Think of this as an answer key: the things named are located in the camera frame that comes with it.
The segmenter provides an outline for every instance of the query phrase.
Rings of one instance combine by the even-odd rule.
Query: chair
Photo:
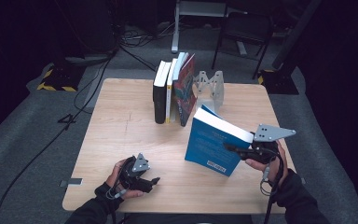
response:
[[[254,57],[247,59],[258,61],[252,79],[255,79],[263,61],[269,41],[273,33],[272,12],[276,8],[269,0],[227,0],[222,27],[214,51],[212,69],[216,61],[217,51],[222,46],[223,39],[231,39],[243,44],[255,45],[259,49]]]

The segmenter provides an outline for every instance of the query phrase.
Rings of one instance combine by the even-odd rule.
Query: book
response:
[[[186,62],[182,65],[178,78],[174,78],[172,81],[180,125],[183,127],[186,126],[188,117],[193,110],[194,104],[197,102],[196,95],[193,92],[194,66],[195,56],[192,54],[188,56]]]
[[[165,123],[171,122],[171,112],[172,112],[172,81],[173,81],[173,71],[176,66],[177,59],[173,58],[171,62],[170,72],[167,77],[167,101],[165,106]]]
[[[175,81],[179,78],[179,73],[182,68],[182,65],[184,64],[184,61],[186,60],[188,56],[188,53],[186,52],[179,52],[178,58],[176,60],[176,65],[173,69],[173,75],[172,80]]]
[[[165,121],[165,109],[167,101],[167,77],[171,63],[161,61],[153,81],[153,103],[155,122],[162,124]]]
[[[252,133],[223,120],[202,105],[193,118],[185,160],[230,176],[241,158],[227,150],[224,144],[248,148],[253,138]]]

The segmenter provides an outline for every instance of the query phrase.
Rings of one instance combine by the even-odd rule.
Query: person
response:
[[[278,149],[283,160],[283,175],[278,183],[278,190],[273,195],[274,201],[280,207],[285,207],[285,219],[287,223],[329,223],[327,218],[322,214],[317,205],[317,201],[304,188],[301,178],[293,170],[287,167],[285,151],[279,141]],[[124,200],[142,197],[144,195],[140,190],[127,190],[121,197],[114,200],[106,197],[106,192],[114,185],[120,167],[125,160],[119,161],[106,181],[95,190],[96,197],[84,203],[69,216],[66,224],[81,223],[106,223],[107,216],[112,215],[116,220],[116,210]],[[256,170],[264,172],[267,165],[260,162],[247,159],[246,164]],[[278,173],[280,160],[274,160],[269,165],[268,179],[274,180]],[[118,185],[115,192],[121,192],[123,187]]]
[[[142,197],[144,195],[140,190],[127,190],[120,197],[110,199],[106,197],[106,192],[112,190],[115,181],[120,171],[121,166],[125,160],[119,161],[115,164],[112,174],[110,174],[106,181],[98,187],[94,193],[95,198],[88,200],[82,206],[77,208],[71,216],[66,220],[65,224],[93,224],[93,223],[106,223],[107,217],[112,215],[112,219],[116,220],[116,210],[119,205],[131,198]],[[121,192],[123,187],[121,185],[114,189],[114,192]]]
[[[283,175],[278,183],[278,191],[273,199],[280,207],[285,207],[284,214],[287,223],[329,223],[324,214],[318,209],[316,200],[304,188],[301,177],[287,167],[285,151],[279,141],[278,149],[283,160]],[[247,159],[246,164],[256,170],[264,172],[267,165]],[[280,161],[274,160],[269,166],[268,179],[274,180],[278,173]]]

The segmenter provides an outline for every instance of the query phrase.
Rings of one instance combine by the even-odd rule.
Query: wooden table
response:
[[[261,85],[225,83],[219,114],[247,131],[255,132],[259,123],[279,126]],[[191,123],[192,117],[185,127],[154,121],[152,80],[106,79],[72,174],[72,178],[83,178],[83,183],[68,187],[63,208],[75,210],[95,197],[95,188],[109,176],[117,161],[142,152],[151,166],[142,178],[161,179],[144,197],[122,203],[120,212],[266,213],[268,197],[259,189],[261,172],[241,161],[227,177],[185,161]],[[294,168],[290,154],[286,156],[289,167]],[[283,212],[273,205],[272,213]]]

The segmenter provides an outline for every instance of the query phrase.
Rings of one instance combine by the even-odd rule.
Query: black cable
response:
[[[25,172],[25,170],[55,141],[57,140],[57,138],[65,131],[67,130],[67,128],[69,127],[69,125],[77,118],[77,116],[83,111],[83,109],[89,104],[90,100],[92,99],[92,97],[94,96],[95,92],[98,90],[98,86],[101,83],[101,80],[103,78],[103,73],[106,69],[106,66],[110,63],[110,61],[112,60],[113,55],[111,55],[111,57],[109,58],[108,62],[104,65],[103,67],[103,72],[101,74],[100,80],[97,84],[97,88],[95,88],[94,92],[92,93],[91,97],[88,99],[88,101],[83,105],[83,107],[81,108],[81,110],[79,110],[69,121],[67,124],[65,124],[65,126],[42,148],[42,150],[40,150],[40,152],[38,152],[26,165],[24,168],[22,168],[22,170],[16,175],[16,177],[11,181],[11,183],[9,184],[9,186],[7,187],[4,195],[2,196],[1,200],[0,200],[0,209],[2,207],[2,204],[8,194],[8,192],[10,191],[10,189],[13,187],[13,185],[16,183],[16,181],[20,178],[20,176]]]
[[[125,224],[125,222],[130,219],[131,215],[128,215],[127,213],[124,214],[124,217],[118,222],[118,224]]]
[[[76,97],[75,97],[75,99],[74,99],[74,107],[75,107],[77,110],[81,110],[81,111],[83,111],[83,112],[86,113],[86,114],[92,114],[92,112],[86,111],[86,110],[84,110],[84,109],[78,107],[78,106],[76,105],[76,99],[77,99],[77,97],[79,96],[79,94],[80,94],[83,90],[85,90],[85,89],[98,77],[98,75],[100,75],[100,70],[101,70],[102,67],[103,67],[103,64],[102,64],[102,65],[100,66],[100,68],[98,69],[97,75],[96,75],[89,83],[87,83],[87,85],[86,85],[83,89],[81,89],[81,90],[78,92],[78,94],[76,95]]]
[[[139,61],[140,63],[142,63],[142,64],[144,64],[146,67],[148,67],[148,68],[150,68],[150,70],[152,70],[152,71],[156,71],[156,66],[155,65],[153,65],[152,63],[150,63],[150,62],[146,62],[145,60],[143,60],[141,57],[139,57],[138,55],[135,55],[135,54],[132,54],[132,53],[130,53],[130,52],[128,52],[126,49],[124,49],[123,47],[120,47],[122,50],[124,50],[126,53],[128,53],[128,54],[130,54],[130,56],[131,57],[133,57],[134,59],[136,59],[137,61]]]
[[[116,188],[117,188],[118,185],[119,185],[118,180],[120,179],[121,172],[122,172],[123,169],[124,169],[123,166],[124,166],[125,164],[127,164],[127,160],[128,160],[128,159],[129,159],[129,158],[127,158],[126,160],[124,160],[123,165],[121,165],[120,170],[118,171],[118,174],[117,174],[117,176],[116,176],[115,183],[114,183],[113,186],[105,193],[105,197],[106,197],[107,199],[109,199],[109,200],[114,200],[115,197],[116,197],[116,194],[117,194],[117,193],[116,193]]]
[[[272,204],[274,203],[273,197],[274,197],[275,193],[277,192],[279,181],[281,180],[282,175],[283,175],[283,159],[279,153],[276,154],[276,157],[278,157],[278,159],[280,160],[279,170],[278,170],[277,175],[275,176],[275,180],[274,180],[274,183],[273,183],[272,189],[271,189],[271,194],[269,195],[267,212],[266,212],[266,216],[264,217],[264,224],[269,223],[269,215],[271,213]]]
[[[174,25],[175,25],[175,23],[172,23],[169,26],[167,26],[166,28],[161,29],[161,31],[158,31],[159,34],[157,36],[139,35],[138,31],[136,31],[136,30],[126,31],[124,33],[124,35],[122,36],[121,45],[128,47],[128,48],[143,47],[143,46],[147,45],[148,43],[150,43],[151,41],[160,40],[160,39],[166,37],[167,35],[173,35],[173,33],[167,34],[167,35],[165,35],[164,33],[166,31],[169,31],[170,29],[172,29]],[[137,43],[131,44],[128,42],[129,39],[135,39],[135,38],[138,40]]]
[[[78,62],[68,61],[67,59],[65,59],[65,60],[73,66],[88,67],[88,66],[93,66],[96,64],[100,64],[100,63],[106,63],[109,60],[109,55],[106,55],[106,57],[101,58],[101,59],[82,60],[82,61],[78,61]]]

